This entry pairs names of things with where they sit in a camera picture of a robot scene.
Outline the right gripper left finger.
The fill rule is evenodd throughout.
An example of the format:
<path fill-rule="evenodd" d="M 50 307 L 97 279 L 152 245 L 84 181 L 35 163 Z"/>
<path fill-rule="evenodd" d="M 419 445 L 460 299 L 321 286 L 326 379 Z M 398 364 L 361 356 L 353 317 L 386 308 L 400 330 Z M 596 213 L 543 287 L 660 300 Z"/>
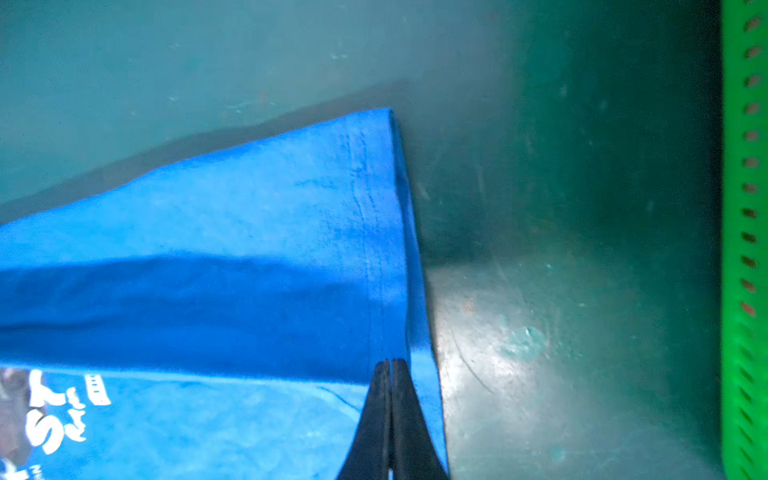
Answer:
<path fill-rule="evenodd" d="M 387 480 L 390 474 L 390 364 L 375 366 L 364 408 L 337 480 Z"/>

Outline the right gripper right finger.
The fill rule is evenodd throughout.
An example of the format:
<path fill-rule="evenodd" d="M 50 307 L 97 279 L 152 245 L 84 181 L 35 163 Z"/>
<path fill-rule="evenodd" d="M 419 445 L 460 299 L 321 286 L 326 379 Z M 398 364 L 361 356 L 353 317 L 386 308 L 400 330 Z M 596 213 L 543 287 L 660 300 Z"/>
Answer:
<path fill-rule="evenodd" d="M 431 440 L 408 365 L 391 363 L 390 467 L 397 480 L 448 480 Z"/>

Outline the blue panda print t-shirt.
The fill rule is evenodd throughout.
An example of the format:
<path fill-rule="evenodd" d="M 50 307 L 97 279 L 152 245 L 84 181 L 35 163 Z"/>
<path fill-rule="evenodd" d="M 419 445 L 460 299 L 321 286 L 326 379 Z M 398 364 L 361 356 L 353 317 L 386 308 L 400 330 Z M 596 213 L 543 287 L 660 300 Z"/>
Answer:
<path fill-rule="evenodd" d="M 336 479 L 395 359 L 449 475 L 389 109 L 1 228 L 5 479 Z"/>

